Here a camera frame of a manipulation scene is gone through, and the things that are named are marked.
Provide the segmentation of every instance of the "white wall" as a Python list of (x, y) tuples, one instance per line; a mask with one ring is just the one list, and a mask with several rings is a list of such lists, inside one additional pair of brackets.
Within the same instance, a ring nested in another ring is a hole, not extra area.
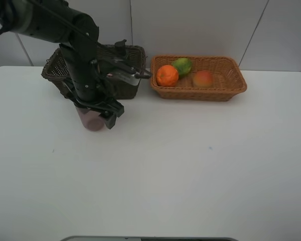
[(0, 36), (0, 66), (3, 65), (30, 66), (17, 36), (13, 33)]
[(238, 63), (267, 0), (131, 0), (133, 43), (156, 54), (225, 55)]
[(241, 69), (301, 71), (301, 0), (270, 0)]
[[(100, 26), (100, 42), (127, 39), (155, 54), (226, 55), (241, 61), (267, 0), (68, 0)], [(43, 66), (57, 44), (0, 36), (0, 66)], [(270, 0), (240, 65), (301, 71), (301, 0)]]
[[(69, 7), (89, 14), (99, 26), (99, 42), (114, 44), (127, 39), (131, 44), (131, 21), (129, 0), (68, 0)], [(48, 43), (20, 35), (20, 38), (35, 66), (43, 66), (58, 48)]]

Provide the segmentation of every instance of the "wicker basket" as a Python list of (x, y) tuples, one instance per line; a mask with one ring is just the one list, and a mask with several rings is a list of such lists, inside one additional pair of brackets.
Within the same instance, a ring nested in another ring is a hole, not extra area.
[[(115, 51), (113, 45), (106, 45), (112, 51)], [(139, 46), (127, 46), (129, 52), (128, 59), (138, 68), (144, 68), (146, 62), (145, 51)], [(99, 58), (114, 57), (111, 53), (104, 49), (98, 48), (97, 54)], [(69, 72), (62, 56), (61, 50), (57, 49), (55, 53), (47, 60), (47, 64), (42, 71), (42, 77), (54, 83), (60, 90), (60, 93), (66, 97), (69, 92), (68, 88), (64, 85), (63, 80), (69, 77)], [(116, 99), (133, 99), (138, 90), (138, 86), (132, 86), (123, 81), (113, 81), (114, 89), (116, 92), (114, 96)]]
[[(161, 87), (156, 81), (158, 69), (178, 58), (189, 58), (192, 61), (192, 73), (178, 81), (176, 87)], [(212, 88), (196, 88), (193, 86), (193, 75), (199, 70), (208, 70), (213, 75)], [(200, 57), (179, 55), (157, 55), (152, 60), (150, 84), (162, 98), (193, 99), (207, 101), (228, 101), (247, 89), (245, 80), (236, 62), (228, 57)]]

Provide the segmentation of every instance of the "light brown wicker basket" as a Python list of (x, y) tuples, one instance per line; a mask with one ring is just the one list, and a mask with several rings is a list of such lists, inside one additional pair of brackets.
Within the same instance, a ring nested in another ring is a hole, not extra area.
[[(179, 58), (189, 58), (192, 61), (192, 73), (180, 78), (176, 87), (158, 86), (156, 80), (158, 69), (163, 65), (172, 64)], [(150, 85), (162, 98), (166, 99), (228, 101), (247, 89), (238, 65), (228, 57), (157, 55), (152, 59), (151, 70), (153, 77), (150, 79)], [(208, 70), (212, 73), (214, 80), (212, 88), (193, 86), (193, 75), (199, 70)]]

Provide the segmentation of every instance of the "red apple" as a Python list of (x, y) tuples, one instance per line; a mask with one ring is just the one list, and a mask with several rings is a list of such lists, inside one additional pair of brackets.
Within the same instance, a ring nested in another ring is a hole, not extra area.
[(197, 88), (212, 87), (213, 75), (207, 70), (198, 71), (193, 77), (193, 84)]

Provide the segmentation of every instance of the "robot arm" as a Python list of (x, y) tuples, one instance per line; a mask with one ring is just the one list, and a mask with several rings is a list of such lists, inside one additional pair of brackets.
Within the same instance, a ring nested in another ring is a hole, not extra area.
[(60, 43), (71, 77), (64, 81), (72, 93), (69, 99), (79, 108), (101, 113), (109, 129), (124, 113), (124, 107), (109, 91), (107, 71), (98, 71), (98, 66), (106, 70), (111, 66), (135, 78), (150, 77), (140, 74), (150, 74), (148, 71), (135, 68), (114, 52), (119, 58), (107, 59), (101, 65), (97, 46), (107, 48), (97, 42), (99, 28), (89, 15), (69, 8), (65, 0), (0, 0), (0, 23), (0, 34), (11, 31)]

